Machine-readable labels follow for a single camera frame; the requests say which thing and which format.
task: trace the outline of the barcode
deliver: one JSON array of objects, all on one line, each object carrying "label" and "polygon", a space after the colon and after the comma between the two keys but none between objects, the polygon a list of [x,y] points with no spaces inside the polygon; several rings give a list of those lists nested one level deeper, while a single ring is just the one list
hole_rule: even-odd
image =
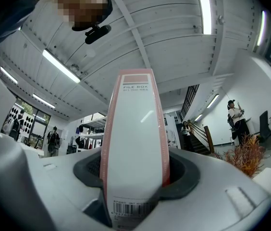
[{"label": "barcode", "polygon": [[141,205],[113,203],[113,211],[120,214],[148,215],[155,208],[155,206],[156,204],[153,203],[144,203]]}]

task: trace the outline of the white wooden ceiling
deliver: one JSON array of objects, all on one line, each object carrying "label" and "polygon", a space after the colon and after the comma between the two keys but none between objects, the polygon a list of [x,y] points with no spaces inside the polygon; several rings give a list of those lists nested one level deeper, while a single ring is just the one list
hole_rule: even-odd
[{"label": "white wooden ceiling", "polygon": [[[85,32],[72,31],[55,5],[41,0],[22,30],[0,44],[0,65],[18,79],[14,85],[2,76],[7,86],[32,104],[37,103],[32,94],[39,95],[56,106],[42,105],[44,112],[73,120],[107,112],[120,69],[152,68],[168,105],[166,93],[190,85],[212,81],[217,91],[222,82],[216,79],[231,73],[237,49],[252,49],[259,26],[255,0],[210,0],[213,30],[208,36],[201,31],[199,0],[112,2],[113,12],[102,23],[112,31],[86,45]],[[224,25],[217,23],[219,15]],[[44,48],[67,67],[78,65],[81,82],[75,84],[45,59]]]}]

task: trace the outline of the woman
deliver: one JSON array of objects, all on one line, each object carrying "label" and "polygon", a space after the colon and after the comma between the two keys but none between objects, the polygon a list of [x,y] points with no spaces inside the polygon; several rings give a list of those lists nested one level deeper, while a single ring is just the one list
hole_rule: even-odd
[{"label": "woman", "polygon": [[187,151],[194,152],[192,143],[191,143],[191,136],[190,136],[191,129],[188,126],[188,123],[186,121],[183,122],[183,127],[182,127],[182,134],[184,137],[185,145],[187,147]]},{"label": "woman", "polygon": [[234,100],[228,101],[227,109],[229,111],[230,117],[233,119],[236,134],[239,139],[239,144],[242,145],[245,136],[249,136],[250,132],[246,125],[246,120],[243,117],[244,110],[240,107],[238,103],[238,109],[235,108]]}]

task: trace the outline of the orange plant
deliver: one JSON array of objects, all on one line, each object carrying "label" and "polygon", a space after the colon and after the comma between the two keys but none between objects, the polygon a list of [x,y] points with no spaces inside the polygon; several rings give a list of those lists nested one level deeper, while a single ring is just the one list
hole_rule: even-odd
[{"label": "orange plant", "polygon": [[247,176],[253,177],[259,171],[260,162],[264,156],[264,148],[259,146],[256,136],[245,136],[242,145],[223,154],[215,153],[216,158],[225,160]]}]

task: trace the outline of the black cap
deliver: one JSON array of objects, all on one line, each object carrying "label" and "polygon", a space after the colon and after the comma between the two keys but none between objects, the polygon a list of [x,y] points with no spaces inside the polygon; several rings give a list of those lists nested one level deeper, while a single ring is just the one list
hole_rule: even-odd
[{"label": "black cap", "polygon": [[235,99],[230,100],[230,101],[228,101],[228,105],[230,105],[231,103],[234,103],[234,102],[235,102]]},{"label": "black cap", "polygon": [[85,24],[83,26],[78,26],[78,27],[73,26],[72,30],[75,31],[75,32],[80,32],[80,31],[85,31],[85,30],[89,29],[90,27],[92,27],[95,24],[98,25],[101,22],[103,22],[105,19],[107,19],[108,16],[112,13],[112,11],[113,11],[112,1],[108,0],[107,8],[103,10],[102,16],[99,16],[97,18],[96,22],[91,22],[91,23]]}]

